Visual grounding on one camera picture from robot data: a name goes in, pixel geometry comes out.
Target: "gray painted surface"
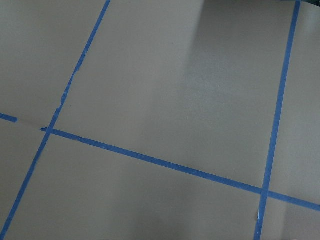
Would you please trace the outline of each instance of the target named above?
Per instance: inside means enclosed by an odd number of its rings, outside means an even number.
[[[103,6],[0,3],[0,228]],[[56,128],[261,187],[294,2],[114,0]],[[271,190],[320,203],[320,8],[303,3]],[[6,240],[253,238],[259,195],[51,136]],[[320,239],[268,199],[262,239]]]

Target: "blue painter's tape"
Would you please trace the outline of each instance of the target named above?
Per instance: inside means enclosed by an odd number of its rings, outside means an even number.
[[[41,131],[45,132],[45,131],[47,131],[47,128],[42,128]],[[145,161],[145,162],[148,162],[148,163],[156,164],[156,165],[159,165],[159,166],[162,166],[162,167],[166,167],[166,168],[169,168],[169,169],[173,169],[173,170],[176,170],[176,171],[179,171],[179,172],[182,172],[182,173],[194,175],[194,176],[197,176],[199,178],[211,180],[211,181],[216,182],[216,183],[225,184],[225,185],[228,185],[228,186],[231,186],[231,187],[234,187],[234,188],[237,188],[237,189],[242,189],[242,190],[245,190],[245,191],[248,191],[248,192],[252,192],[252,193],[255,193],[255,194],[260,194],[261,193],[261,188],[259,188],[259,187],[251,186],[251,185],[248,185],[248,184],[245,184],[245,183],[242,183],[242,182],[234,181],[234,180],[231,180],[231,179],[228,179],[228,178],[224,178],[224,177],[221,177],[221,176],[217,176],[217,175],[213,175],[213,174],[206,173],[206,172],[203,172],[203,171],[199,171],[199,170],[196,170],[196,169],[193,169],[193,168],[190,168],[190,167],[178,165],[178,164],[175,164],[175,163],[172,163],[172,162],[169,162],[169,161],[164,161],[164,160],[161,160],[161,159],[158,159],[158,158],[154,158],[154,157],[151,157],[151,156],[143,155],[143,154],[140,154],[140,153],[137,153],[137,152],[134,152],[134,151],[130,151],[130,150],[126,150],[126,149],[123,149],[123,148],[120,148],[120,147],[117,147],[117,146],[108,145],[108,144],[105,144],[105,143],[102,143],[102,142],[99,142],[99,141],[94,141],[94,140],[91,140],[91,139],[88,139],[88,138],[83,138],[83,137],[80,137],[80,136],[77,136],[77,135],[74,135],[74,134],[71,134],[71,133],[67,133],[67,132],[64,132],[64,131],[56,130],[56,129],[53,129],[51,133],[54,134],[54,135],[66,138],[66,139],[76,140],[76,141],[79,141],[81,143],[88,144],[88,145],[91,145],[91,146],[94,146],[94,147],[97,147],[97,148],[101,148],[101,149],[105,149],[105,150],[108,150],[108,151],[111,151],[111,152],[114,152],[114,153],[122,154],[122,155],[125,155],[125,156],[128,156],[128,157],[131,157],[131,158],[139,159],[139,160],[142,160],[142,161]]]
[[[43,131],[43,132],[46,132],[47,129],[48,128],[45,127],[45,128],[41,128],[40,130]],[[228,178],[224,178],[224,177],[221,177],[221,176],[213,175],[213,174],[210,174],[210,173],[206,173],[206,172],[199,171],[199,170],[196,170],[196,169],[193,169],[193,168],[189,168],[189,167],[186,167],[186,166],[178,165],[178,164],[175,164],[175,163],[172,163],[172,162],[164,161],[164,160],[161,160],[161,159],[158,159],[158,158],[154,158],[154,157],[151,157],[151,156],[143,155],[143,154],[140,154],[140,153],[137,153],[137,152],[134,152],[134,151],[130,151],[130,150],[126,150],[126,149],[123,149],[123,148],[120,148],[120,147],[108,145],[106,143],[102,143],[102,142],[99,142],[99,141],[95,141],[95,140],[91,140],[91,139],[88,139],[88,138],[80,137],[80,136],[77,136],[77,135],[74,135],[74,134],[71,134],[71,133],[68,133],[68,132],[65,132],[65,131],[60,131],[60,130],[53,129],[51,134],[57,135],[57,136],[60,136],[60,137],[66,138],[66,139],[70,139],[70,140],[76,140],[76,141],[79,141],[79,142],[81,142],[83,144],[94,146],[94,147],[97,147],[97,148],[100,148],[100,149],[105,149],[105,150],[108,150],[108,151],[111,151],[111,152],[114,152],[114,153],[118,153],[118,154],[125,155],[125,156],[131,157],[131,158],[139,159],[139,160],[142,160],[142,161],[145,161],[145,162],[148,162],[148,163],[156,164],[156,165],[159,165],[159,166],[162,166],[162,167],[166,167],[166,168],[169,168],[169,169],[172,169],[172,170],[176,170],[176,171],[179,171],[179,172],[183,172],[183,173],[186,173],[186,174],[194,175],[196,177],[200,177],[200,178],[203,178],[203,179],[211,180],[213,182],[217,182],[217,183],[221,183],[221,184],[224,184],[224,185],[232,186],[232,187],[235,187],[237,189],[243,189],[243,190],[251,192],[251,193],[261,194],[261,192],[262,192],[262,189],[259,188],[259,187],[251,186],[251,185],[248,185],[248,184],[245,184],[245,183],[242,183],[242,182],[234,181],[234,180],[231,180],[231,179],[228,179]],[[283,195],[283,194],[280,194],[280,193],[276,193],[276,192],[273,192],[273,191],[269,191],[268,192],[268,197],[273,198],[273,199],[277,199],[277,200],[280,200],[280,201],[283,201],[283,202],[286,202],[286,203],[289,203],[289,204],[298,205],[300,207],[304,207],[304,208],[320,211],[320,205],[318,205],[318,204],[315,204],[315,203],[312,203],[312,202],[309,202],[309,201],[304,201],[304,200],[301,200],[301,199],[298,199],[298,198],[294,198],[294,197],[291,197],[291,196],[286,196],[286,195]]]
[[[31,177],[32,177],[32,175],[34,173],[34,170],[35,170],[37,162],[38,162],[38,160],[39,160],[39,158],[41,156],[41,153],[43,152],[43,150],[44,150],[44,148],[45,148],[45,146],[46,146],[46,144],[48,142],[50,134],[51,134],[51,132],[52,132],[57,120],[58,120],[60,112],[61,112],[61,110],[62,110],[62,108],[63,108],[63,106],[64,106],[64,104],[65,104],[65,102],[67,100],[67,96],[68,96],[71,84],[73,82],[74,76],[75,76],[76,72],[79,71],[79,69],[80,69],[80,67],[81,67],[81,65],[82,65],[82,63],[83,63],[83,61],[84,61],[84,59],[86,57],[86,54],[87,54],[87,52],[88,52],[88,50],[89,50],[89,48],[90,48],[90,46],[92,44],[93,39],[95,38],[97,30],[98,30],[98,28],[100,26],[100,23],[101,23],[104,15],[105,15],[107,9],[108,9],[110,1],[111,0],[107,0],[105,2],[104,6],[103,6],[103,8],[101,10],[101,13],[100,13],[100,15],[99,15],[99,17],[98,17],[98,19],[96,21],[96,24],[94,25],[94,28],[93,28],[93,30],[92,30],[92,32],[90,34],[90,37],[89,37],[89,39],[88,39],[88,41],[87,41],[87,43],[86,43],[86,45],[84,47],[84,50],[83,50],[83,52],[82,52],[82,54],[81,54],[81,56],[80,56],[80,58],[79,58],[79,60],[78,60],[78,62],[76,64],[76,66],[75,66],[75,69],[74,69],[74,71],[73,71],[73,73],[71,75],[71,78],[70,78],[70,80],[69,80],[69,82],[68,82],[68,84],[67,84],[67,86],[66,86],[66,88],[64,90],[64,93],[63,93],[63,95],[61,97],[60,107],[55,110],[55,113],[54,113],[54,115],[53,115],[53,117],[51,119],[51,122],[50,122],[50,124],[49,124],[49,126],[48,126],[48,128],[47,128],[47,130],[45,132],[45,135],[44,135],[43,139],[42,139],[40,147],[39,147],[38,151],[35,154],[33,162],[32,162],[32,164],[31,164],[31,166],[30,166],[30,168],[29,168],[29,170],[28,170],[28,172],[27,172],[27,174],[25,176],[25,179],[24,179],[24,181],[22,183],[22,186],[21,186],[21,188],[19,190],[19,193],[18,193],[18,195],[17,195],[17,197],[16,197],[16,199],[14,201],[14,204],[13,204],[13,206],[11,208],[9,216],[7,217],[7,219],[6,219],[5,223],[4,223],[3,229],[2,229],[2,231],[0,233],[0,240],[4,240],[4,238],[5,238],[6,234],[7,234],[7,231],[9,229],[10,225],[11,225],[11,222],[12,222],[15,214],[16,214],[16,211],[17,211],[17,209],[19,207],[21,199],[22,199],[22,197],[23,197],[23,195],[24,195],[24,193],[25,193],[25,191],[27,189],[27,186],[29,184],[29,181],[30,181],[30,179],[31,179]]]
[[[18,118],[14,117],[14,116],[9,116],[9,115],[1,113],[1,112],[0,112],[0,119],[4,119],[4,120],[7,120],[7,121],[13,122],[13,123],[16,123],[18,121]]]
[[[278,97],[277,97],[276,106],[275,106],[275,113],[274,113],[273,126],[272,126],[272,132],[271,132],[271,138],[270,138],[270,144],[269,144],[269,151],[268,151],[268,156],[267,156],[267,160],[266,160],[266,167],[265,167],[265,172],[264,172],[264,178],[263,178],[263,185],[262,185],[262,192],[261,192],[260,203],[259,203],[258,218],[256,221],[255,231],[254,231],[254,240],[260,240],[261,233],[262,233],[262,227],[264,224],[268,191],[269,191],[269,186],[270,186],[272,167],[273,167],[273,163],[274,163],[274,156],[275,156],[278,130],[279,130],[279,124],[280,124],[280,117],[281,117],[281,111],[282,111],[282,105],[283,105],[285,87],[286,87],[286,80],[287,80],[289,63],[290,63],[290,55],[291,55],[291,51],[292,51],[292,45],[293,45],[293,41],[294,41],[300,5],[301,5],[300,1],[295,2],[292,20],[291,20],[290,31],[289,31],[289,36],[288,36],[288,41],[287,41],[286,50],[285,50],[280,85],[279,85],[279,90],[278,90]]]
[[[298,205],[300,207],[304,207],[307,209],[312,209],[312,210],[316,210],[320,212],[320,205],[319,204],[315,204],[313,202],[309,202],[309,201],[304,201],[295,197],[291,197],[291,196],[286,196],[280,193],[276,193],[273,191],[269,191],[268,193],[268,197],[273,198],[273,199],[277,199],[283,202],[287,202],[289,204],[294,204],[294,205]]]

